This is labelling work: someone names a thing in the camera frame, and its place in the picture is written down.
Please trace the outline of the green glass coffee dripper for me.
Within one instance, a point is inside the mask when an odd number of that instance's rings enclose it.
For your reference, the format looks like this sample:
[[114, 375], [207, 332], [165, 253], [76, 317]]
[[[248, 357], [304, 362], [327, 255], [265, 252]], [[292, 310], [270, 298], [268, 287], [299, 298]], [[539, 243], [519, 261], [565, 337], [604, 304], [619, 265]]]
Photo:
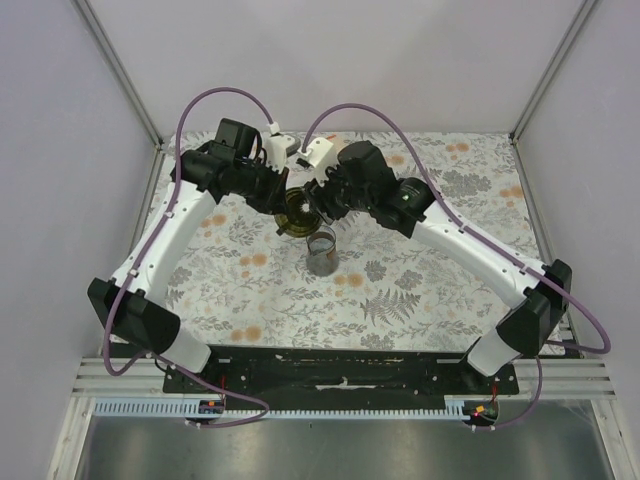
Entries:
[[316, 232], [322, 224], [321, 217], [311, 210], [301, 187], [286, 190], [285, 212], [274, 215], [278, 236], [304, 238]]

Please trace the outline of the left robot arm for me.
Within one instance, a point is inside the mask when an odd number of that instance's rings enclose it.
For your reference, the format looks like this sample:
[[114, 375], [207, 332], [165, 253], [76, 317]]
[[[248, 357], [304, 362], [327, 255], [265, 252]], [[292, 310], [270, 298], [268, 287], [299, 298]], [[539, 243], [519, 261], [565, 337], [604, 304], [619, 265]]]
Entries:
[[185, 368], [186, 381], [198, 392], [216, 388], [220, 368], [209, 361], [210, 348], [165, 306], [169, 280], [223, 197], [238, 195], [266, 215], [284, 212], [286, 163], [299, 145], [291, 135], [264, 137], [224, 119], [214, 139], [181, 152], [162, 205], [138, 244], [110, 279], [96, 278], [89, 285], [88, 297], [105, 335]]

